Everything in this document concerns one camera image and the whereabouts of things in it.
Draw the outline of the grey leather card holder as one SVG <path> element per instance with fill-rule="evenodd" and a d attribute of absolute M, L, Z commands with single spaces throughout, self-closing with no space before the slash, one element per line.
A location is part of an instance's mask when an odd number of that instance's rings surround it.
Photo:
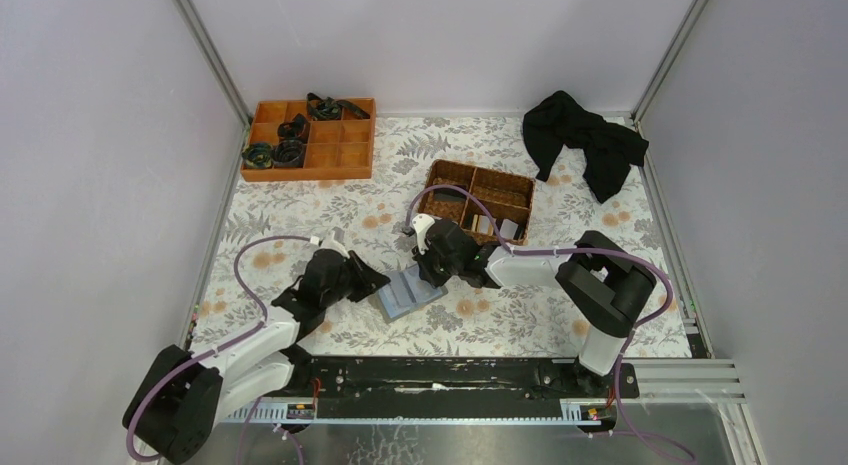
<path fill-rule="evenodd" d="M 445 286 L 435 287 L 420 278 L 418 264 L 386 273 L 389 283 L 377 291 L 377 308 L 387 323 L 394 322 L 445 296 Z"/>

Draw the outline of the black credit card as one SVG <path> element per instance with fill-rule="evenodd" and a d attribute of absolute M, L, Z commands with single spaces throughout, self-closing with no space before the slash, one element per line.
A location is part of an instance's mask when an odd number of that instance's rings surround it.
<path fill-rule="evenodd" d="M 463 187 L 448 188 L 441 187 L 431 192 L 432 200 L 440 203 L 464 203 L 467 199 L 466 189 Z"/>

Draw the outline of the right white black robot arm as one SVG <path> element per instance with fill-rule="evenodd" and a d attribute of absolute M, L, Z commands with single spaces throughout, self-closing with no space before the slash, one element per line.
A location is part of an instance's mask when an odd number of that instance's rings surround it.
<path fill-rule="evenodd" d="M 479 244 L 450 220 L 419 214 L 405 227 L 415 239 L 419 277 L 434 287 L 457 277 L 477 289 L 537 286 L 562 290 L 589 323 L 577 363 L 598 376 L 614 368 L 657 283 L 646 261 L 598 231 L 572 249 Z"/>

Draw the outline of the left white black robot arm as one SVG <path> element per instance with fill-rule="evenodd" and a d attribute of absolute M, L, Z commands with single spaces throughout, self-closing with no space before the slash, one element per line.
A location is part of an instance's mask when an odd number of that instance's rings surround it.
<path fill-rule="evenodd" d="M 161 350 L 123 416 L 130 456 L 185 463 L 223 419 L 289 385 L 296 366 L 285 350 L 314 331 L 330 306 L 360 302 L 389 283 L 355 252 L 320 248 L 254 324 L 202 351 Z"/>

